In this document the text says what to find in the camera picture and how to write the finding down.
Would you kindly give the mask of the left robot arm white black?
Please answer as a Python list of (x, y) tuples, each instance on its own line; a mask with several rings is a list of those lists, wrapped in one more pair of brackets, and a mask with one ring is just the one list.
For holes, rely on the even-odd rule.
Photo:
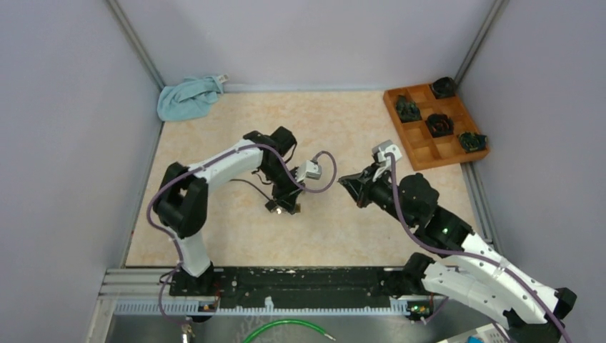
[(146, 218), (173, 239), (177, 266), (188, 274), (186, 286), (193, 293), (204, 296), (214, 286), (214, 276), (208, 272), (213, 264), (202, 239), (209, 195), (242, 173), (261, 172), (272, 185), (265, 207), (296, 214), (303, 183), (296, 178), (296, 169), (287, 168), (284, 157), (296, 146), (293, 133), (281, 126), (270, 135), (249, 132), (231, 148), (197, 164), (174, 162), (167, 167)]

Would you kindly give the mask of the white basket corner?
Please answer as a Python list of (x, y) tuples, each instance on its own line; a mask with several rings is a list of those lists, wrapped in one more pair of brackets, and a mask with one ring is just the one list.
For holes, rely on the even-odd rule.
[(505, 343), (509, 342), (508, 337), (500, 334), (496, 328), (491, 326), (479, 327), (476, 329), (448, 337), (438, 343), (465, 343), (465, 342), (484, 342), (484, 343)]

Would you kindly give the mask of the dark rosette upper left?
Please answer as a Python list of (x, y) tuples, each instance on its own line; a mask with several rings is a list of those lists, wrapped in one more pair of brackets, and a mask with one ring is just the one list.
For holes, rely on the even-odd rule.
[(409, 101), (405, 96), (398, 96), (395, 109), (402, 123), (420, 121), (422, 119), (420, 110), (414, 101)]

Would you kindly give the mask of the dark rosette top corner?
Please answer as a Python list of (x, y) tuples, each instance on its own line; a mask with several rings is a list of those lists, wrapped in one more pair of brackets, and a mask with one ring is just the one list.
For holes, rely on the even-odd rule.
[(449, 76), (434, 81), (429, 87), (435, 99), (446, 99), (456, 95), (457, 84)]

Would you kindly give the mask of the wooden compartment tray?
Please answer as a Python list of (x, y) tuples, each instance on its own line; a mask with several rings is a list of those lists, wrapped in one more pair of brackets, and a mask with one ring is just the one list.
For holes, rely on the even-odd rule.
[[(403, 122), (396, 109), (397, 100), (404, 97), (414, 102), (420, 111), (421, 119)], [(384, 92), (383, 100), (392, 119), (403, 149), (415, 171), (431, 169), (450, 164), (484, 159), (490, 148), (466, 152), (458, 136), (465, 132), (481, 134), (473, 118), (458, 95), (438, 99), (429, 84), (418, 84)], [(453, 132), (441, 137), (433, 137), (427, 125), (427, 118), (432, 114), (445, 114), (453, 122)]]

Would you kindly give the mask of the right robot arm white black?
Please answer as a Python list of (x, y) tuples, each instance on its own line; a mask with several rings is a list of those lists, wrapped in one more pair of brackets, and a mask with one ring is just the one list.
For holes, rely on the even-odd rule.
[(471, 226), (439, 206), (439, 193), (420, 173), (392, 181), (372, 165), (339, 178), (360, 208), (370, 204), (398, 220), (407, 235), (439, 261), (414, 253), (403, 269), (410, 294), (438, 293), (481, 312), (516, 342), (571, 342), (564, 318), (577, 296), (533, 279), (500, 255)]

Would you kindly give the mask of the black cable lock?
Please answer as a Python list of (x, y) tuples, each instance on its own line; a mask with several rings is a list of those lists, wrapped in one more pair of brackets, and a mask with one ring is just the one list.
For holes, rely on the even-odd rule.
[(277, 205), (277, 203), (269, 197), (261, 188), (259, 188), (256, 184), (253, 184), (251, 181), (246, 179), (231, 179), (230, 182), (241, 182), (251, 186), (258, 193), (262, 195), (262, 197), (266, 200), (265, 207), (271, 213), (282, 214), (284, 210)]

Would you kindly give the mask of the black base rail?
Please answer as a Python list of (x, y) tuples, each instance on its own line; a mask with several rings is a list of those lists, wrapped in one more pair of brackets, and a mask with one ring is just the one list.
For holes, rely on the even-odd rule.
[(404, 296), (427, 296), (401, 267), (211, 267), (200, 277), (177, 272), (173, 297), (216, 298), (220, 309), (385, 309)]

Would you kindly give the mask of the dark rosette right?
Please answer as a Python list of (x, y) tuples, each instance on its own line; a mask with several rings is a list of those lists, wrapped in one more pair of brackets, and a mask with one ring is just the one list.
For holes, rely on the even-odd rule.
[(467, 154), (484, 151), (487, 148), (487, 136), (483, 134), (466, 131), (459, 134), (457, 139)]

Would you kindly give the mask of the light blue cloth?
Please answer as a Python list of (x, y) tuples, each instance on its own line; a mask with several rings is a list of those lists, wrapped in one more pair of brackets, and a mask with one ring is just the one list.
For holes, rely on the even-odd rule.
[(157, 114), (161, 121), (186, 121), (208, 115), (211, 107), (224, 93), (227, 74), (186, 77), (175, 86), (165, 86), (157, 101)]

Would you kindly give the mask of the dark rosette centre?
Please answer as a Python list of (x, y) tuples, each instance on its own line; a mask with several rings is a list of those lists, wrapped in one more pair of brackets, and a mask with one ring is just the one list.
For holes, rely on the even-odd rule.
[(446, 114), (431, 114), (425, 124), (432, 138), (450, 136), (454, 133), (454, 122)]

